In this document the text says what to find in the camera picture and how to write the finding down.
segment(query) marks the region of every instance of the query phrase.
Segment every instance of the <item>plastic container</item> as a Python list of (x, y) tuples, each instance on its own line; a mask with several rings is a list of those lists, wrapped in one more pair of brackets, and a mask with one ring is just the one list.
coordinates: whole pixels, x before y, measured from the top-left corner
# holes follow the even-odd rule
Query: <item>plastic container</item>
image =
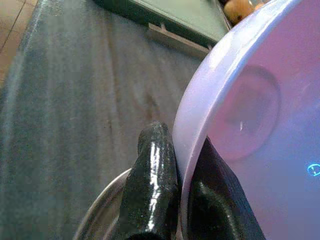
[(194, 74), (173, 127), (184, 240), (206, 136), (239, 178), (268, 240), (319, 239), (319, 13), (316, 0), (270, 1)]

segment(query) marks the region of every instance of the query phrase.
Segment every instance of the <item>circular indentation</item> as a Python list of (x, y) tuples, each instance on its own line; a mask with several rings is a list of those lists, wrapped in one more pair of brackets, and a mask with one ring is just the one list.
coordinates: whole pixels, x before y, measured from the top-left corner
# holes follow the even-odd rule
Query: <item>circular indentation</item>
[(246, 66), (218, 109), (208, 136), (229, 161), (261, 147), (274, 129), (280, 110), (276, 78), (260, 66)]

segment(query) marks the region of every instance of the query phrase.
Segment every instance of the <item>purple plastic lid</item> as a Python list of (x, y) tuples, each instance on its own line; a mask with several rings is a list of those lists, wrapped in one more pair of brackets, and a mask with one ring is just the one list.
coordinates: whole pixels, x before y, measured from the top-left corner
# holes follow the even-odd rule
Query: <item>purple plastic lid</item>
[[(297, 222), (288, 221), (290, 211), (302, 203), (288, 203), (292, 190), (289, 184), (280, 188), (282, 178), (288, 183), (294, 175), (285, 169), (287, 159), (294, 161), (295, 156), (284, 150), (299, 146), (301, 153), (296, 155), (301, 159), (308, 150), (307, 143), (320, 144), (319, 13), (318, 1), (272, 0), (225, 35), (194, 74), (180, 102), (172, 133), (183, 182), (180, 217), (184, 240), (189, 189), (206, 136), (239, 178), (267, 239), (319, 237), (316, 231), (309, 233), (312, 231), (307, 225), (302, 231), (291, 229)], [(317, 124), (309, 129), (311, 120)], [(308, 131), (315, 135), (313, 142), (303, 138), (302, 143), (302, 135)], [(312, 196), (305, 190), (309, 184), (306, 181), (311, 181), (310, 172), (318, 174), (314, 170), (318, 163), (313, 161), (320, 150), (311, 152), (309, 159), (297, 158), (292, 167), (297, 171), (294, 181), (304, 181), (304, 190), (298, 190), (306, 196), (304, 203), (320, 201), (319, 193)], [(298, 163), (303, 173), (297, 170)], [(280, 206), (284, 213), (277, 213)], [(314, 226), (316, 215), (307, 216)]]

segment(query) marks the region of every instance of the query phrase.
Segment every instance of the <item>granite countertop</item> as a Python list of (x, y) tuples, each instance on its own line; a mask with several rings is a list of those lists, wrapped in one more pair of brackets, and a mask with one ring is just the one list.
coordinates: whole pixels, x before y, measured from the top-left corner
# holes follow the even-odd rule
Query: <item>granite countertop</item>
[(200, 61), (91, 0), (39, 0), (0, 95), (0, 239), (72, 239), (137, 157), (172, 129)]

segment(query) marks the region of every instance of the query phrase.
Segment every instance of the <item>tiled floor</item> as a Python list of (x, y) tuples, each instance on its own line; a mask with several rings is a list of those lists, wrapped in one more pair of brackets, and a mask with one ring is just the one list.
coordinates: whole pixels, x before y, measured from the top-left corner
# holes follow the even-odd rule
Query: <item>tiled floor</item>
[(38, 0), (0, 0), (0, 88)]

